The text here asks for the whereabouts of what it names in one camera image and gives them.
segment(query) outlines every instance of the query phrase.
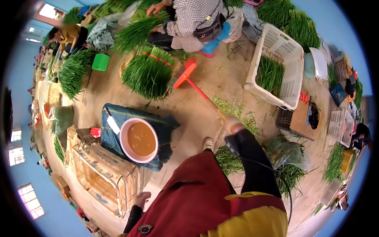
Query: checkered shirt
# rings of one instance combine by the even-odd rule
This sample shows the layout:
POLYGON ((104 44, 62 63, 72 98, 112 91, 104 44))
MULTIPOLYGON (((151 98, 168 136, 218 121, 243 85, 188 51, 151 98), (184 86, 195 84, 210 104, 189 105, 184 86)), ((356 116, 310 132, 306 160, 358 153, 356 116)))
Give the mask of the checkered shirt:
MULTIPOLYGON (((176 21, 167 23, 167 34, 173 36, 171 47, 183 49, 186 52, 196 52, 206 43, 200 42, 193 33, 196 29, 209 27, 220 14, 222 0, 166 0, 167 5, 175 9, 176 21)), ((163 25, 158 32, 165 34, 163 25)))

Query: logo patch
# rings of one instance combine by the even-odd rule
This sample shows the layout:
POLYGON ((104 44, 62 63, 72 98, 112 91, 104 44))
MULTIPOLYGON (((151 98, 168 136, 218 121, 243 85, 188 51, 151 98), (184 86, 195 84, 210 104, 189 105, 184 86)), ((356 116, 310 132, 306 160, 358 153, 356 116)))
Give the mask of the logo patch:
POLYGON ((152 228, 149 224, 143 224, 142 226, 138 227, 138 230, 141 232, 141 234, 147 234, 150 232, 150 229, 152 228))

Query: pink stool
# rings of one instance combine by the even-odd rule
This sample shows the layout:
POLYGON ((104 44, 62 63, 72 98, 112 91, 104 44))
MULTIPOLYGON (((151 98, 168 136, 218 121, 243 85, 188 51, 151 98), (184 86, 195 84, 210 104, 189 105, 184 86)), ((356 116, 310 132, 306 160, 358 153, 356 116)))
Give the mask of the pink stool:
POLYGON ((197 51, 197 53, 200 53, 202 55, 205 55, 207 58, 213 58, 213 56, 215 55, 215 52, 213 52, 212 54, 207 54, 207 53, 204 53, 203 51, 199 50, 197 51))
POLYGON ((263 3, 264 0, 261 0, 258 3, 255 3, 255 2, 249 1, 249 0, 243 0, 243 1, 246 2, 247 4, 250 4, 250 5, 253 5, 253 6, 259 6, 261 3, 263 3))

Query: black plastic crate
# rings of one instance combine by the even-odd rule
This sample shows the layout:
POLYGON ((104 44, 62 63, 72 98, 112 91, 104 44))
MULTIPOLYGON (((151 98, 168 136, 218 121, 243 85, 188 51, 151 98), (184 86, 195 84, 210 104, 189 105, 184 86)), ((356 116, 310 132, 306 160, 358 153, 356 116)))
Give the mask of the black plastic crate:
POLYGON ((279 129, 291 132, 290 125, 292 115, 293 111, 278 108, 278 115, 276 116, 275 126, 279 129))

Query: red apron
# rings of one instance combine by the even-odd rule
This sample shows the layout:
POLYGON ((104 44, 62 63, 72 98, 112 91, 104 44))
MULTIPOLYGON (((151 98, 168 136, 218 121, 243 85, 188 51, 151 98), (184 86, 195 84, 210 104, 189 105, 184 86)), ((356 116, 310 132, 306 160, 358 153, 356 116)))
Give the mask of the red apron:
POLYGON ((128 236, 198 236, 232 216, 261 206, 285 211, 278 197, 261 195, 233 198, 228 183, 211 152, 185 160, 128 236))

